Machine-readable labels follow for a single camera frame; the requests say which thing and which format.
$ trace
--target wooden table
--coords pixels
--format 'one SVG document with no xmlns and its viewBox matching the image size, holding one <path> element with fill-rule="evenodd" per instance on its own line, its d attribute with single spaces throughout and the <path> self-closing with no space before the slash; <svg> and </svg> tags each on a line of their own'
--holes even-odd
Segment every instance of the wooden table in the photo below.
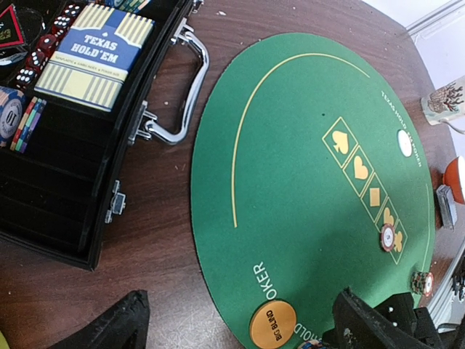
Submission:
<svg viewBox="0 0 465 349">
<path fill-rule="evenodd" d="M 192 132 L 175 148 L 138 140 L 128 151 L 121 173 L 128 206 L 105 232 L 97 271 L 0 243 L 0 330 L 12 348 L 45 348 L 78 331 L 132 289 L 149 291 L 147 348 L 241 348 L 202 277 L 190 226 L 189 179 L 195 130 L 207 98 L 231 59 L 259 39 L 314 33 L 364 57 L 403 101 L 421 136 L 434 186 L 440 184 L 441 172 L 455 156 L 452 141 L 445 127 L 431 127 L 422 116 L 419 99 L 433 90 L 432 83 L 412 40 L 388 17 L 357 0 L 216 0 L 191 16 L 190 24 L 212 61 Z M 188 50 L 171 49 L 158 74 L 149 101 L 163 122 L 177 112 L 191 61 Z M 465 217 L 463 208 L 459 215 Z M 432 266 L 438 281 L 464 232 L 462 219 L 455 233 L 438 231 Z"/>
</svg>

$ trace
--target mug handle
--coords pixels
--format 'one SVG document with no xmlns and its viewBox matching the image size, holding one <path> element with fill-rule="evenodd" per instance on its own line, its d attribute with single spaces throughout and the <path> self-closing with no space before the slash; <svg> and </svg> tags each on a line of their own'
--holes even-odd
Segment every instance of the mug handle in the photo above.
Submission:
<svg viewBox="0 0 465 349">
<path fill-rule="evenodd" d="M 460 133 L 461 135 L 465 135 L 465 130 L 458 129 L 457 127 L 453 126 L 449 121 L 446 119 L 440 119 L 439 122 L 442 122 L 443 124 L 448 125 L 451 129 L 453 129 L 455 132 Z"/>
</svg>

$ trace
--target white mug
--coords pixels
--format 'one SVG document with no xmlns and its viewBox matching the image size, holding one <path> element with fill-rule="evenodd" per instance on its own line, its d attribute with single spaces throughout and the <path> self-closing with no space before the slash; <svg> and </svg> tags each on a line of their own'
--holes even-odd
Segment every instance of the white mug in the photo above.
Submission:
<svg viewBox="0 0 465 349">
<path fill-rule="evenodd" d="M 450 121 L 465 116 L 465 76 L 441 87 L 436 92 L 421 99 L 424 115 L 431 125 L 447 124 L 452 129 L 465 135 Z"/>
</svg>

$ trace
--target red triangle outline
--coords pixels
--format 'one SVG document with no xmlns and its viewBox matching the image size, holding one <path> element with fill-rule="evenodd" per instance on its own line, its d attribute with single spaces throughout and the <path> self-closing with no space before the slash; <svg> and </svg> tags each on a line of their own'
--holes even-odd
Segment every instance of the red triangle outline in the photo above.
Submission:
<svg viewBox="0 0 465 349">
<path fill-rule="evenodd" d="M 14 8 L 14 5 L 13 5 L 13 4 L 9 5 L 9 6 L 0 14 L 0 20 L 1 20 L 1 18 L 2 18 L 3 16 L 5 16 L 5 14 L 6 14 L 7 12 L 10 12 L 10 13 L 11 13 L 12 20 L 13 20 L 13 24 L 15 25 L 15 30 L 16 30 L 16 33 L 17 33 L 17 35 L 18 35 L 19 40 L 13 41 L 13 42 L 8 42 L 8 43 L 5 43 L 5 44 L 0 44 L 0 49 L 3 48 L 3 47 L 10 47 L 10 46 L 16 46 L 16 45 L 24 44 L 23 33 L 21 33 L 20 24 L 19 24 L 18 21 L 17 21 L 16 12 L 15 12 L 15 8 Z"/>
</svg>

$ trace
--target black triangular object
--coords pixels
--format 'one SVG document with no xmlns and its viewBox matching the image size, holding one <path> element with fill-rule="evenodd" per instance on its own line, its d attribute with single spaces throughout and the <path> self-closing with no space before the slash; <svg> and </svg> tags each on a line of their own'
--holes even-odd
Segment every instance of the black triangular object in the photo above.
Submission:
<svg viewBox="0 0 465 349">
<path fill-rule="evenodd" d="M 24 43 L 25 39 L 17 20 L 15 6 L 11 4 L 0 14 L 0 49 Z"/>
<path fill-rule="evenodd" d="M 147 292 L 133 291 L 50 349 L 145 349 L 149 319 Z"/>
</svg>

